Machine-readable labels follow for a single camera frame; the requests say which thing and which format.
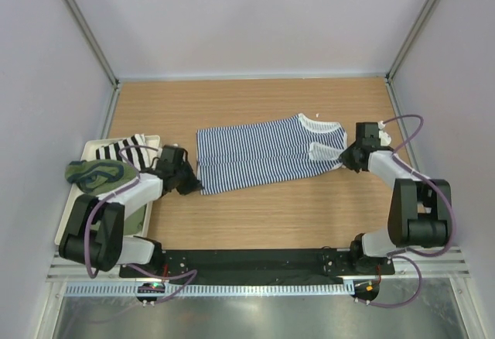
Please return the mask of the blue white striped tank top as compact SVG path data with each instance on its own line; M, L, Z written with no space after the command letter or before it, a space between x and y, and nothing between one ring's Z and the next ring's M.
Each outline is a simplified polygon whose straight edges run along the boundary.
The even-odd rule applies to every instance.
M202 195L319 176L341 167L347 132L338 122L300 113L248 125L200 129L197 172Z

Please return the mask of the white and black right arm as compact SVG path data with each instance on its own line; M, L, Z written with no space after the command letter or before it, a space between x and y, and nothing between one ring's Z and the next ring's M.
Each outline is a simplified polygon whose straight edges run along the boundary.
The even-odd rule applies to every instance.
M392 189L387 226L360 234L350 244L348 262L354 272L376 272L400 252L436 257L449 249L455 230L449 182L431 179L401 160L390 147L384 123L356 123L355 141L340 160L356 173L373 173Z

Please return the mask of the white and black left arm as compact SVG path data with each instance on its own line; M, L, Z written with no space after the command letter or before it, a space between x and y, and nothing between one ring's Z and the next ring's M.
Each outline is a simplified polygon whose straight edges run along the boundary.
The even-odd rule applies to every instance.
M83 193L74 201L58 244L59 256L84 265L94 279L116 265L137 265L148 277L164 267L157 241L124 235L125 219L139 208L177 191L187 195L203 189L186 149L163 146L150 167L135 169L135 178L98 196Z

